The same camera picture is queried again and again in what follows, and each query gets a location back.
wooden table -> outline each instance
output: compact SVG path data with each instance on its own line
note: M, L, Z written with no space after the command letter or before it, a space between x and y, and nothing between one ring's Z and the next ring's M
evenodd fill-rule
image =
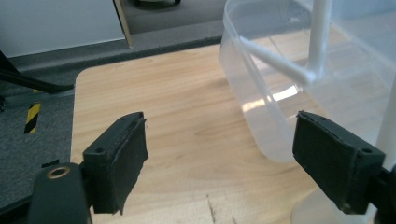
M218 56L219 46L189 49L78 76L73 162L117 118L147 118L149 159L124 215L93 223L290 223L315 183L297 163L260 153Z

gray floor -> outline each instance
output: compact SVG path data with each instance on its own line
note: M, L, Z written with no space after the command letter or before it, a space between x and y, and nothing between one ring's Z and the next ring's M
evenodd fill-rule
M73 84L85 68L220 42L225 0L127 3L134 47L124 40L18 57L11 62L25 75ZM31 92L0 82L0 95ZM37 132L23 134L27 106L0 113L0 210L29 196L43 163L69 161L74 97L44 102Z

transparent plastic bowl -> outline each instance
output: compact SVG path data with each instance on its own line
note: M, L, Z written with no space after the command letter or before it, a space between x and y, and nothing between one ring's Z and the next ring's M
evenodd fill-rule
M395 1L333 0L323 76L312 84L296 82L242 44L241 36L305 68L312 2L229 0L224 10L219 60L260 151L273 161L293 160L300 110L375 145L395 76Z

white plastic handle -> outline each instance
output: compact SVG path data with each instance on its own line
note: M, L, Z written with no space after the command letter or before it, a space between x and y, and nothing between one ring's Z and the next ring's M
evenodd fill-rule
M295 82L310 85L321 79L324 73L331 15L332 0L314 1L307 67L301 67L243 36L239 38L248 53L270 64Z

hazard tape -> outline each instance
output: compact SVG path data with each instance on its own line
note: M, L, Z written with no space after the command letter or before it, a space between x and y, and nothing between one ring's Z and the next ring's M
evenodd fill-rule
M40 106L41 104L35 104L29 107L29 111L27 113L26 125L23 133L35 133Z

